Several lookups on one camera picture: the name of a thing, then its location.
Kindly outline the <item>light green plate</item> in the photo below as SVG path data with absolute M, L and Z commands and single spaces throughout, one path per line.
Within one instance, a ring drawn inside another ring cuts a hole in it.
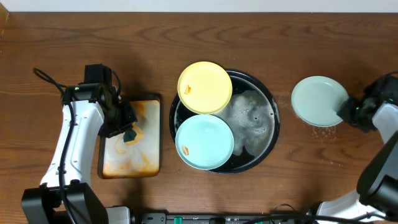
M 292 107 L 299 118 L 317 127 L 331 127 L 343 121 L 337 115 L 348 99 L 346 89 L 332 78 L 312 76 L 299 81 L 291 95 Z

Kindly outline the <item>yellow plate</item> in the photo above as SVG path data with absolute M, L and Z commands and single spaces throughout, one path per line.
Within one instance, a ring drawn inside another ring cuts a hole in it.
M 180 74 L 177 93 L 180 101 L 197 114 L 214 114 L 230 101 L 233 92 L 227 71 L 213 62 L 195 62 Z

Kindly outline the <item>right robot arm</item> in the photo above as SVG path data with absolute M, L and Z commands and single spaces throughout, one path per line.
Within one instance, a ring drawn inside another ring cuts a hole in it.
M 311 212 L 315 223 L 397 221 L 397 72 L 368 85 L 361 99 L 348 98 L 337 114 L 364 132 L 378 131 L 384 145 L 355 190 Z

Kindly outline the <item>green sponge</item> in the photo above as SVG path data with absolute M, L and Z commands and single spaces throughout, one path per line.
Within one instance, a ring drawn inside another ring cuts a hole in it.
M 137 133 L 133 129 L 127 130 L 124 133 L 123 141 L 125 144 L 127 144 L 128 142 L 134 141 L 136 136 L 137 136 Z

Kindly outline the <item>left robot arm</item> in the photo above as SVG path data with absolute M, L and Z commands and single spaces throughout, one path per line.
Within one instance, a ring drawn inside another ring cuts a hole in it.
M 105 207 L 90 187 L 98 136 L 131 126 L 131 109 L 117 87 L 104 83 L 68 86 L 63 123 L 50 166 L 39 187 L 26 189 L 22 209 L 29 223 L 131 223 L 128 207 Z

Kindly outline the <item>light blue plate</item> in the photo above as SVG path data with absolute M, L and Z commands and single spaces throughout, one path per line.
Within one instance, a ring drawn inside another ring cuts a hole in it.
M 213 170 L 231 157 L 234 137 L 222 119 L 199 114 L 186 119 L 178 128 L 175 147 L 182 161 L 190 167 Z

